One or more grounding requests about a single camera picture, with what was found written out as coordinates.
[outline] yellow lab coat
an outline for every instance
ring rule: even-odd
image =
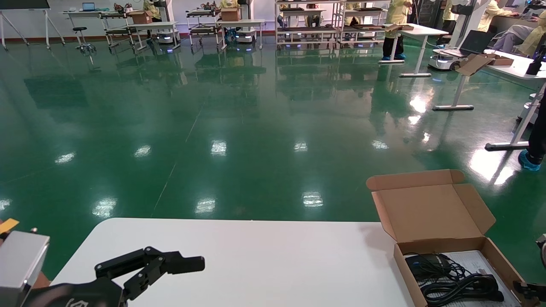
[[[542,35],[546,33],[546,11],[543,11],[538,16],[537,23],[538,26],[529,34],[523,43],[518,46],[518,50],[526,56],[532,56],[535,53]]]
[[[349,2],[349,3],[345,4],[345,9],[346,10],[354,10],[354,9],[358,9],[358,8],[360,8],[360,2]],[[346,17],[345,18],[345,24],[346,25],[350,25],[351,21],[353,21],[352,17]]]
[[[281,4],[279,5],[279,10],[282,10],[282,9],[287,9],[288,8],[288,5],[287,4]],[[278,14],[280,17],[284,17],[284,15],[282,14],[282,12],[280,12]]]
[[[491,20],[495,16],[510,16],[512,14],[509,10],[503,10],[498,7],[498,4],[495,0],[491,0],[485,9],[485,13],[482,15],[482,19],[479,21],[477,30],[482,32],[487,32],[489,30],[489,25]]]
[[[232,9],[232,8],[238,8],[239,4],[237,3],[237,0],[221,0],[220,1],[220,8],[221,9]]]
[[[142,3],[142,10],[150,11],[153,18],[161,19],[161,13],[159,12],[159,9],[148,0],[144,0],[144,2]]]
[[[386,23],[407,23],[408,14],[410,13],[410,8],[404,5],[404,2],[412,2],[412,0],[390,0],[389,10],[387,11],[387,22]],[[394,38],[395,32],[386,32],[385,37]]]
[[[444,14],[442,16],[442,19],[444,21],[446,21],[446,20],[457,20],[457,15],[455,13],[451,12],[451,7],[452,6],[453,6],[453,3],[451,3],[451,0],[447,0],[446,8],[444,9]]]

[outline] cardboard box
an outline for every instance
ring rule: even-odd
[[[411,26],[411,25],[408,25],[408,24],[400,24],[400,25],[397,25],[397,24],[393,24],[393,25],[390,25],[388,27],[385,28],[385,32],[392,32],[392,31],[396,31],[396,30],[406,30],[406,31],[411,31],[413,30],[414,27]]]
[[[222,9],[223,21],[239,21],[241,19],[241,11],[238,8],[226,8]]]
[[[482,55],[482,56],[485,56],[486,58],[492,58],[493,59],[493,61],[489,62],[488,65],[512,66],[512,64],[514,63],[514,59],[508,58],[506,56],[501,56],[501,55],[498,55],[498,54],[485,54],[485,55]]]
[[[463,58],[462,61],[459,63],[459,68],[457,68],[455,71],[465,76],[472,76],[480,69],[485,67],[487,64],[489,64],[491,61],[493,61],[492,58],[472,54]]]
[[[150,11],[132,11],[127,15],[133,18],[133,23],[152,23],[152,12]]]
[[[524,302],[513,288],[513,281],[523,279],[484,236],[495,217],[476,189],[461,183],[464,178],[459,170],[444,169],[374,176],[366,182],[383,229],[397,242],[394,259],[412,300],[416,307],[427,306],[404,254],[479,250],[508,289]]]

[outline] glossy floor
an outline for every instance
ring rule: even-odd
[[[0,219],[51,235],[49,277],[110,217],[378,221],[368,177],[454,168],[496,216],[488,236],[546,282],[546,173],[483,149],[510,139],[530,89],[478,73],[461,96],[474,111],[436,113],[458,76],[398,78],[416,46],[383,67],[379,48],[96,46],[0,51]]]

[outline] stool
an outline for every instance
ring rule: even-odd
[[[89,51],[90,53],[92,51],[97,51],[97,49],[95,48],[95,46],[93,46],[92,44],[88,44],[86,41],[85,41],[85,37],[84,37],[84,33],[82,31],[84,30],[87,30],[87,27],[75,27],[75,28],[72,28],[72,31],[76,32],[76,34],[78,32],[80,32],[80,35],[81,35],[81,39],[84,41],[83,43],[80,42],[80,45],[78,47],[76,47],[76,49],[79,49],[82,53],[85,52],[85,50]]]

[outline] blue shoe cover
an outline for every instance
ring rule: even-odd
[[[531,163],[531,161],[529,161],[529,159],[527,159],[527,153],[528,153],[528,151],[526,149],[522,150],[519,153],[518,161],[521,164],[521,166],[523,168],[528,169],[528,170],[533,171],[533,172],[536,172],[536,171],[540,170],[541,165]]]

